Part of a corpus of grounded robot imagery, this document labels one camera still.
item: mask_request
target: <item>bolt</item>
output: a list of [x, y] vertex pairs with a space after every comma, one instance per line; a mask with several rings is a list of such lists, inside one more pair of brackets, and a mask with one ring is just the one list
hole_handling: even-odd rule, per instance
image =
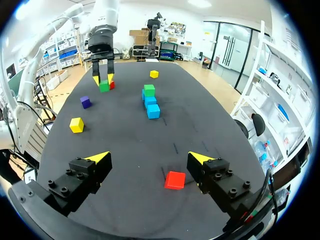
[[80, 180], [83, 180], [85, 178], [85, 176], [82, 173], [78, 173], [76, 177]]
[[250, 188], [250, 182], [249, 182], [249, 181], [245, 181], [245, 182], [243, 183], [242, 187], [243, 187], [244, 189]]
[[20, 203], [22, 203], [22, 204], [26, 201], [26, 199], [25, 199], [23, 196], [21, 196], [21, 197], [19, 198], [19, 200], [20, 200]]
[[67, 169], [67, 170], [65, 170], [65, 173], [70, 176], [72, 174], [72, 171], [71, 171], [71, 169]]
[[64, 186], [64, 187], [61, 188], [60, 192], [63, 195], [67, 195], [69, 193], [69, 189], [66, 186]]
[[221, 177], [222, 177], [221, 173], [216, 173], [216, 174], [214, 175], [214, 180], [219, 181], [219, 180], [221, 179]]
[[237, 195], [237, 189], [235, 189], [234, 187], [230, 188], [228, 194], [230, 197], [234, 198]]
[[230, 176], [232, 176], [234, 173], [233, 173], [233, 171], [232, 170], [228, 170], [228, 171], [226, 171], [226, 174], [230, 177]]
[[50, 188], [54, 188], [56, 186], [55, 181], [49, 180], [48, 185]]

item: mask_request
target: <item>cube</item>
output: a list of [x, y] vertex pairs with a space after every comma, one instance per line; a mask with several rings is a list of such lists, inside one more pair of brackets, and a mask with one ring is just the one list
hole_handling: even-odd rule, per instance
[[146, 84], [144, 85], [144, 96], [145, 97], [155, 97], [156, 96], [156, 89], [153, 84]]
[[160, 108], [158, 104], [148, 105], [146, 114], [149, 119], [158, 119], [160, 117]]
[[157, 77], [159, 77], [159, 72], [155, 70], [150, 71], [150, 77], [156, 79]]
[[84, 130], [84, 122], [81, 117], [72, 118], [70, 122], [70, 129], [74, 134], [82, 133]]
[[108, 80], [101, 81], [99, 84], [99, 89], [101, 93], [108, 92], [110, 90]]
[[116, 86], [115, 82], [114, 82], [114, 81], [111, 81], [111, 83], [109, 84], [110, 90], [114, 89], [115, 86]]
[[157, 99], [154, 96], [146, 96], [144, 98], [144, 106], [147, 109], [148, 105], [154, 105], [157, 104]]
[[80, 98], [80, 100], [84, 109], [87, 109], [91, 106], [91, 102], [88, 96], [83, 96]]
[[186, 174], [183, 172], [170, 171], [166, 178], [164, 187], [166, 189], [180, 190], [185, 187]]

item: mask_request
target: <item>desk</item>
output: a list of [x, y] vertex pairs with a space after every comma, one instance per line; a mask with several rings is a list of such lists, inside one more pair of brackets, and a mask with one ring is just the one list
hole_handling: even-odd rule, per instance
[[[207, 240], [221, 234], [229, 216], [195, 182], [182, 190], [165, 189], [162, 168], [180, 165], [189, 175], [188, 151], [222, 157], [255, 192], [264, 174], [245, 135], [179, 65], [128, 62], [114, 68], [115, 89], [100, 93], [90, 69], [67, 98], [48, 135], [37, 181], [47, 188], [69, 161], [111, 151], [113, 169], [70, 219], [120, 236]], [[150, 78], [151, 70], [159, 77]], [[100, 73], [107, 75], [107, 65], [100, 66]], [[159, 119], [147, 117], [144, 84], [155, 86]], [[83, 109], [82, 96], [89, 96], [91, 107]], [[74, 134], [69, 124], [77, 117], [85, 127]]]

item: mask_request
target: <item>white wall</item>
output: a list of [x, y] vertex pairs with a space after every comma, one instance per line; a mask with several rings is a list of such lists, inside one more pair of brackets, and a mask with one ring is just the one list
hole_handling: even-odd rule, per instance
[[[231, 24], [238, 24], [247, 26], [256, 30], [260, 30], [261, 27], [261, 20], [260, 21], [252, 21], [243, 18], [236, 18], [236, 17], [227, 17], [227, 16], [205, 16], [203, 18], [204, 21], [215, 21], [215, 22], [224, 22], [224, 23], [231, 23]], [[266, 23], [266, 30], [267, 34], [271, 35], [272, 32], [272, 25]]]
[[299, 43], [304, 52], [296, 51], [286, 42], [286, 28], [294, 33], [298, 33], [298, 30], [278, 5], [271, 5], [270, 9], [272, 16], [272, 40], [274, 44], [284, 50], [293, 60], [299, 62], [310, 75], [310, 63], [308, 62], [306, 51], [303, 50], [304, 45], [301, 39], [299, 39]]
[[203, 35], [203, 18], [179, 8], [147, 3], [121, 2], [117, 31], [113, 35], [113, 47], [117, 49], [132, 47], [134, 38], [129, 36], [129, 31], [146, 28], [148, 19], [153, 19], [158, 12], [167, 23], [179, 22], [186, 25], [184, 41], [192, 42], [192, 56], [196, 56], [200, 52], [202, 43], [200, 36]]

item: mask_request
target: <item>stacked cubes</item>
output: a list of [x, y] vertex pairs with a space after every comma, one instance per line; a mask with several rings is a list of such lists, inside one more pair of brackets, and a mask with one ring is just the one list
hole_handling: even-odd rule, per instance
[[156, 88], [152, 84], [144, 85], [142, 89], [142, 101], [146, 108], [149, 119], [158, 119], [160, 117], [160, 108], [156, 99]]

